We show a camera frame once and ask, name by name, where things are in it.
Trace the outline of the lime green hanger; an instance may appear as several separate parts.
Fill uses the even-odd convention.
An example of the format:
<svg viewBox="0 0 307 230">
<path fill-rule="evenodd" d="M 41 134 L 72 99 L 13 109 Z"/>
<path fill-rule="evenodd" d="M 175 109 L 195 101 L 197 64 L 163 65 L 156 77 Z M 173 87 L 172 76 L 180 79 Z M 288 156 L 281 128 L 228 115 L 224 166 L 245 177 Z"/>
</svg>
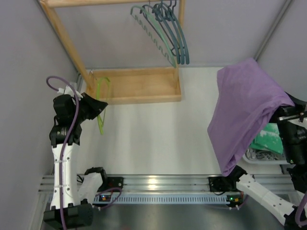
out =
<svg viewBox="0 0 307 230">
<path fill-rule="evenodd" d="M 97 88 L 96 88 L 96 100 L 98 100 L 100 97 L 100 89 L 101 89 L 102 81 L 105 81 L 106 86 L 107 86 L 106 100 L 108 100 L 108 97 L 110 95 L 110 84 L 111 84 L 111 81 L 108 77 L 103 77 L 98 80 Z M 105 123 L 105 116 L 106 116 L 105 108 L 107 106 L 107 102 L 102 102 L 102 104 L 103 105 L 100 107 L 100 113 L 97 116 L 97 124 L 98 124 L 100 135 L 104 134 L 103 127 Z"/>
</svg>

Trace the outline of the green white patterned trousers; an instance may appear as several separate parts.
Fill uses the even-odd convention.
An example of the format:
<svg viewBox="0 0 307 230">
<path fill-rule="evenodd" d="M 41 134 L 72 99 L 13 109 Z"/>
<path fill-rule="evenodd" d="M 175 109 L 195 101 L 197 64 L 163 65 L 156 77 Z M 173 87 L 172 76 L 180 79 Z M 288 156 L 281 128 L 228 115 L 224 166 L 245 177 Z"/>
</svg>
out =
<svg viewBox="0 0 307 230">
<path fill-rule="evenodd" d="M 265 150 L 283 154 L 283 144 L 276 123 L 268 123 L 253 139 L 249 146 L 256 150 Z"/>
</svg>

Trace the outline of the purple trousers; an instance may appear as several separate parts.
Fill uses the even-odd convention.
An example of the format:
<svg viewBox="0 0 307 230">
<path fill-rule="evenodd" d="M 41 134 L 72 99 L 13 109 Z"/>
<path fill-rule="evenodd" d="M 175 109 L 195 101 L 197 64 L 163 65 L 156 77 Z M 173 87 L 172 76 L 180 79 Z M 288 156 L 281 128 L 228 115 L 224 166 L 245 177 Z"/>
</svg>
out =
<svg viewBox="0 0 307 230">
<path fill-rule="evenodd" d="M 217 72 L 218 99 L 207 132 L 222 176 L 228 176 L 280 106 L 294 106 L 253 58 Z"/>
</svg>

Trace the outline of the mint green hanger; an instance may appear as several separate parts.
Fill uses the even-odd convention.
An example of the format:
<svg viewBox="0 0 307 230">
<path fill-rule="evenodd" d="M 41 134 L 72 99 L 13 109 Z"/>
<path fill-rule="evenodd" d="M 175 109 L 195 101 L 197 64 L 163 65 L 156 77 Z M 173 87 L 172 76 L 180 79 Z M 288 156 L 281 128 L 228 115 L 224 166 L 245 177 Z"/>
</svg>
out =
<svg viewBox="0 0 307 230">
<path fill-rule="evenodd" d="M 154 38 L 153 33 L 149 30 L 149 28 L 142 22 L 142 20 L 138 17 L 137 14 L 133 13 L 134 10 L 140 10 L 141 14 L 145 14 L 145 19 L 149 21 L 153 30 L 157 34 L 157 36 L 163 42 L 165 48 L 162 48 L 161 45 L 158 44 L 158 40 Z M 175 62 L 175 58 L 171 52 L 171 49 L 166 41 L 166 37 L 163 35 L 162 27 L 158 23 L 158 21 L 144 8 L 139 5 L 133 5 L 130 9 L 130 15 L 133 19 L 141 26 L 141 28 L 146 32 L 146 34 L 150 37 L 151 41 L 155 44 L 156 48 L 161 52 L 161 54 L 167 59 L 167 61 L 171 64 L 173 68 L 177 67 L 177 63 Z"/>
</svg>

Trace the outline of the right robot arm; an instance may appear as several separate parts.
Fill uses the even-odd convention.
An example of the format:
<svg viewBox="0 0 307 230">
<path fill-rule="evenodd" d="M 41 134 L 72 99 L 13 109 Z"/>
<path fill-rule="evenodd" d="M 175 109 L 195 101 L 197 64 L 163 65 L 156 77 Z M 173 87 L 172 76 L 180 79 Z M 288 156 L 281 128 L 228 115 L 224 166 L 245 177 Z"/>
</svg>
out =
<svg viewBox="0 0 307 230">
<path fill-rule="evenodd" d="M 286 161 L 293 167 L 287 171 L 294 189 L 303 193 L 299 205 L 294 205 L 259 184 L 241 167 L 236 166 L 229 177 L 236 188 L 266 208 L 286 230 L 307 228 L 307 103 L 290 95 L 293 106 L 279 107 L 271 121 L 277 124 Z"/>
</svg>

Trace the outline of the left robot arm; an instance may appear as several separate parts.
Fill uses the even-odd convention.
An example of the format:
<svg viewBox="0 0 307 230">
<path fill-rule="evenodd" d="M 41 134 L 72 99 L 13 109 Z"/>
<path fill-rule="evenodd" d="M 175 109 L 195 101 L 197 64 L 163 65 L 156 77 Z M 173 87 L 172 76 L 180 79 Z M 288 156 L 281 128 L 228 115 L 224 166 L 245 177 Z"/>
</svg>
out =
<svg viewBox="0 0 307 230">
<path fill-rule="evenodd" d="M 107 105 L 84 92 L 79 104 L 69 94 L 53 100 L 56 115 L 49 139 L 54 156 L 54 190 L 50 210 L 44 212 L 43 221 L 55 230 L 87 227 L 93 222 L 92 203 L 107 175 L 102 167 L 88 169 L 78 187 L 77 154 L 81 123 L 95 119 Z"/>
</svg>

